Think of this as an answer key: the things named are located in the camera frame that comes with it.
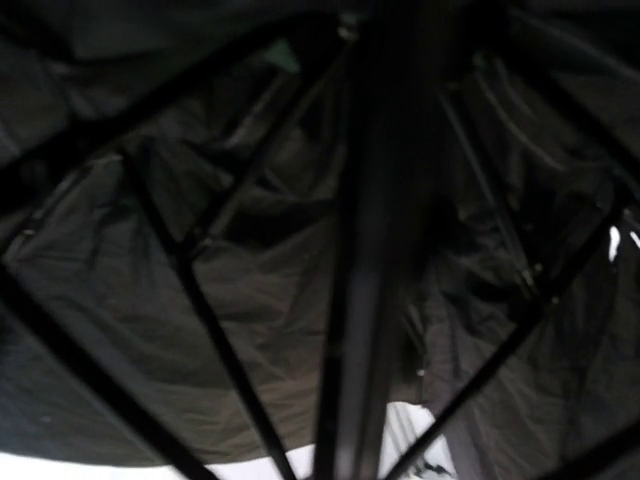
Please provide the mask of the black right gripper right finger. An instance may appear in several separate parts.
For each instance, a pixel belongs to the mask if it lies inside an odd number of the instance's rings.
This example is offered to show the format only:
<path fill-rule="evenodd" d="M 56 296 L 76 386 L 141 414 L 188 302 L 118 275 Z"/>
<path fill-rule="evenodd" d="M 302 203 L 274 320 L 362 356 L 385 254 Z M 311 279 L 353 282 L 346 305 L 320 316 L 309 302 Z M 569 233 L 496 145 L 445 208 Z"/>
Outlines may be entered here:
<path fill-rule="evenodd" d="M 434 423 L 412 443 L 390 468 L 386 477 L 399 479 L 426 453 L 448 424 L 460 415 L 467 404 L 494 379 L 497 372 L 531 336 L 538 325 L 559 303 L 574 280 L 595 255 L 608 227 L 624 215 L 629 200 L 617 200 L 566 268 L 543 285 L 542 293 L 527 307 L 525 317 L 507 339 L 500 344 L 477 373 L 436 417 Z M 591 479 L 614 465 L 614 463 L 639 450 L 639 421 L 634 420 L 623 429 L 595 444 L 579 456 L 562 463 L 557 468 L 540 475 L 542 479 Z"/>

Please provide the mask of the pink umbrella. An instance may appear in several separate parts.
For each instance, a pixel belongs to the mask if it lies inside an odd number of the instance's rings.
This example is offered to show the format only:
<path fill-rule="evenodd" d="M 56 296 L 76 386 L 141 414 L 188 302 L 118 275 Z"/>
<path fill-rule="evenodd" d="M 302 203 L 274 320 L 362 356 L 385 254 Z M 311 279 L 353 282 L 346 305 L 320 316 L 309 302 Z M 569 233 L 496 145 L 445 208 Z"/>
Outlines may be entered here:
<path fill-rule="evenodd" d="M 635 1 L 5 1 L 1 450 L 542 479 L 639 421 Z"/>

